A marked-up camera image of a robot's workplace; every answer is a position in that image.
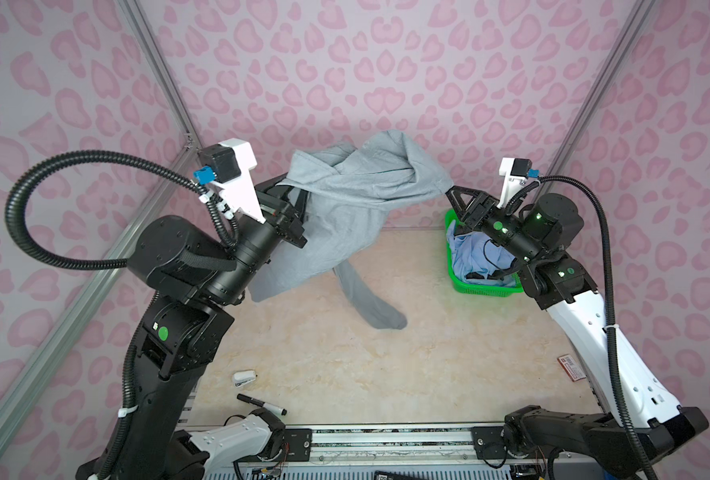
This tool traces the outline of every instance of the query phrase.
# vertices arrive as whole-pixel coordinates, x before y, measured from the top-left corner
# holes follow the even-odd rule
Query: barcode label
[[[563,370],[565,370],[565,372],[568,374],[568,376],[571,377],[571,380],[573,380],[574,382],[587,378],[587,376],[584,374],[584,369],[581,368],[581,365],[579,365],[571,355],[559,356],[558,361],[563,367]]]

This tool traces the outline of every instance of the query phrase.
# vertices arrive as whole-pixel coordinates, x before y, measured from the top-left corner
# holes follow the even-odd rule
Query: white eraser
[[[232,382],[235,386],[243,386],[247,383],[251,383],[253,380],[256,380],[255,370],[243,370],[242,372],[235,372],[235,374],[232,375]]]

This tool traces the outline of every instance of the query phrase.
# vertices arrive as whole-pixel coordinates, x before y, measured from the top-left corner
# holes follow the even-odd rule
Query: laundry
[[[455,235],[455,229],[456,220],[453,220],[446,230],[446,240],[451,249],[451,267],[456,278],[473,285],[513,287],[517,284],[512,275],[507,275],[503,280],[488,280],[488,275],[496,270],[509,268],[514,259],[512,254],[494,245],[491,237],[483,232]]]
[[[342,263],[376,241],[391,210],[444,195],[453,186],[448,173],[409,136],[388,130],[360,148],[342,143],[312,153],[297,150],[281,184],[310,192],[304,219],[308,241],[301,250],[278,245],[272,262],[248,287],[254,302],[337,267],[347,298],[370,325],[405,327],[405,316]]]

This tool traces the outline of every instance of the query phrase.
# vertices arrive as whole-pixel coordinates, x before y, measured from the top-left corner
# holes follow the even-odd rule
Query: gray cloth
[[[376,329],[406,328],[408,324],[406,316],[371,292],[350,262],[344,260],[334,266],[333,273],[339,278],[344,296],[370,326]]]
[[[272,262],[259,270],[248,287],[255,302],[338,266],[376,241],[390,210],[443,195],[453,181],[410,137],[388,130],[360,149],[337,144],[314,153],[297,150],[281,184],[310,192],[304,219],[308,241],[301,250],[286,242],[275,248]],[[351,280],[346,283],[366,287],[360,278]],[[395,319],[391,324],[401,322]]]

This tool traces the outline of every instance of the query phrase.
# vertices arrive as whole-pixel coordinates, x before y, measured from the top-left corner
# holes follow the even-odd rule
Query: beige floor
[[[501,421],[529,404],[562,412],[599,408],[587,380],[556,357],[565,335],[525,294],[463,295],[452,288],[440,231],[386,231],[352,264],[408,317],[374,330],[333,274],[262,303],[246,300],[200,380],[192,426],[220,425],[252,408],[238,392],[288,409],[286,424]],[[241,389],[238,370],[258,379]]]

